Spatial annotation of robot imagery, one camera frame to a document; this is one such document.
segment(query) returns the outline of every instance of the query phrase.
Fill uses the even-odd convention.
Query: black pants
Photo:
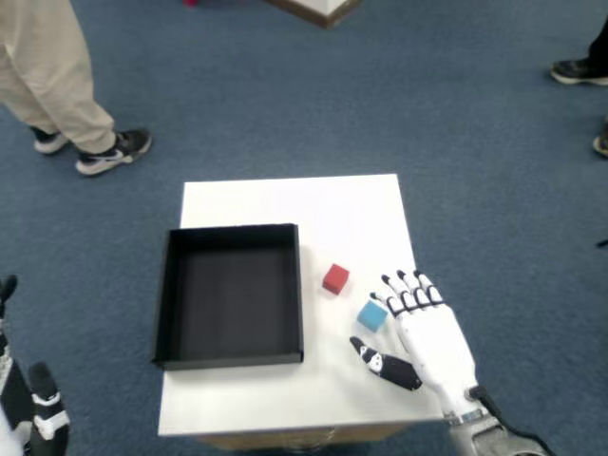
[[[596,41],[589,47],[589,61],[594,66],[608,69],[608,19]]]

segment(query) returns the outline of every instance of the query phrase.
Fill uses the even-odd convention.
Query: red cube
[[[323,278],[323,288],[339,295],[348,279],[349,272],[337,264],[333,264]]]

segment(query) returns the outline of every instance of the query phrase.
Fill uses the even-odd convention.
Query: white table
[[[409,392],[367,371],[349,337],[407,358],[392,331],[356,323],[380,275],[414,269],[396,175],[188,182],[181,227],[299,226],[304,362],[166,372],[161,436],[231,435],[407,424],[441,419],[422,387]],[[339,296],[321,287],[332,263],[351,271]]]

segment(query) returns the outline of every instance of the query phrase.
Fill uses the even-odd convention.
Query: white shoe sole
[[[69,143],[69,139],[64,135],[58,135],[52,142],[34,142],[34,149],[40,152],[43,155],[53,155],[59,152],[64,148],[66,144]]]
[[[598,152],[600,155],[608,158],[608,150],[601,148],[601,146],[599,145],[599,138],[594,139],[593,148],[596,149],[596,152]]]
[[[608,86],[608,78],[595,78],[595,79],[577,79],[577,78],[566,78],[565,76],[561,76],[556,73],[554,70],[551,70],[551,76],[558,83],[564,84],[566,86],[573,86],[574,84],[595,84],[596,86]]]
[[[119,164],[130,164],[130,163],[136,161],[139,157],[141,157],[143,154],[145,154],[150,149],[151,145],[152,145],[152,136],[150,136],[150,138],[148,138],[147,143],[142,147],[142,149],[140,149],[140,151],[138,152],[138,154],[135,158],[133,158],[133,156],[129,155],[129,156],[122,158],[121,160],[99,161],[99,162],[95,163],[94,165],[90,165],[90,166],[83,165],[80,163],[80,161],[76,161],[76,170],[80,174],[83,174],[85,176],[97,176],[98,174],[102,174],[105,171],[109,171],[110,169],[115,168]]]

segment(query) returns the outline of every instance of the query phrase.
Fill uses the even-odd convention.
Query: wooden furniture base
[[[315,447],[318,445],[377,442],[401,432],[406,425],[379,425],[323,428],[287,432],[246,433],[199,437],[200,442],[219,449],[244,450],[274,447]]]
[[[354,10],[363,0],[348,0],[336,9],[332,14],[326,16],[314,9],[310,9],[297,3],[295,0],[266,0],[267,3],[274,5],[282,10],[290,12],[291,14],[301,17],[305,21],[311,22],[323,29],[331,29],[344,17]]]

